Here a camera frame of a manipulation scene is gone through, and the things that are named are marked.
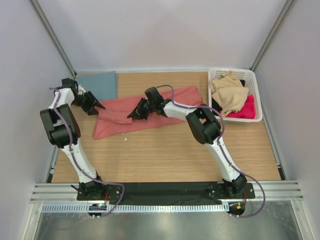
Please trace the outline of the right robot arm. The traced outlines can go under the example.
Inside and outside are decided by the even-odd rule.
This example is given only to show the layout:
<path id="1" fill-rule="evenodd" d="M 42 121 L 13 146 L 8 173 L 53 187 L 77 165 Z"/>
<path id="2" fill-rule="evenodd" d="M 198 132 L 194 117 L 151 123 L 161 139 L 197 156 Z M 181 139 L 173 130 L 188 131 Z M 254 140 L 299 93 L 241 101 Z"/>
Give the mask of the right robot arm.
<path id="1" fill-rule="evenodd" d="M 208 148 L 216 160 L 224 184 L 226 194 L 231 198 L 244 197 L 247 178 L 242 173 L 231 155 L 224 140 L 225 123 L 219 113 L 201 104 L 198 106 L 186 105 L 175 101 L 174 90 L 171 98 L 165 99 L 157 87 L 150 87 L 145 92 L 136 107 L 127 116 L 133 120 L 147 120 L 148 116 L 156 113 L 166 118 L 175 118 L 187 122 L 195 140 Z"/>

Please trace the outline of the salmon red t-shirt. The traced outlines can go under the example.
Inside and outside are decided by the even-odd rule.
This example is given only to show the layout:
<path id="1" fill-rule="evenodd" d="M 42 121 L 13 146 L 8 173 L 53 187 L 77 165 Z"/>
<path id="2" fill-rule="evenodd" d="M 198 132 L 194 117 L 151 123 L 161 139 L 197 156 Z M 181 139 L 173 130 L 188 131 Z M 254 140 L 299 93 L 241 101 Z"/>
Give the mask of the salmon red t-shirt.
<path id="1" fill-rule="evenodd" d="M 92 134 L 95 140 L 182 122 L 178 118 L 165 117 L 158 115 L 156 112 L 149 112 L 149 103 L 147 103 L 144 94 L 103 100 L 101 104 L 104 109 L 98 109 Z"/>

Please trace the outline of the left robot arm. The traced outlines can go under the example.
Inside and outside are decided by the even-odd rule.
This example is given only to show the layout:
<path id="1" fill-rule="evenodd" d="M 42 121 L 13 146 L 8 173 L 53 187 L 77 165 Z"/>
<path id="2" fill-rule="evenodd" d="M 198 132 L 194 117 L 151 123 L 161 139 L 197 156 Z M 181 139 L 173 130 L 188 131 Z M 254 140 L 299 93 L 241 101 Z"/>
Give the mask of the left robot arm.
<path id="1" fill-rule="evenodd" d="M 105 107 L 91 91 L 86 91 L 72 78 L 61 80 L 61 86 L 51 89 L 52 104 L 40 111 L 40 118 L 49 142 L 62 150 L 69 158 L 78 175 L 78 187 L 72 186 L 80 198 L 101 200 L 106 195 L 96 169 L 90 164 L 81 145 L 81 131 L 72 113 L 71 106 L 78 106 L 89 116 L 99 114 L 97 108 Z"/>

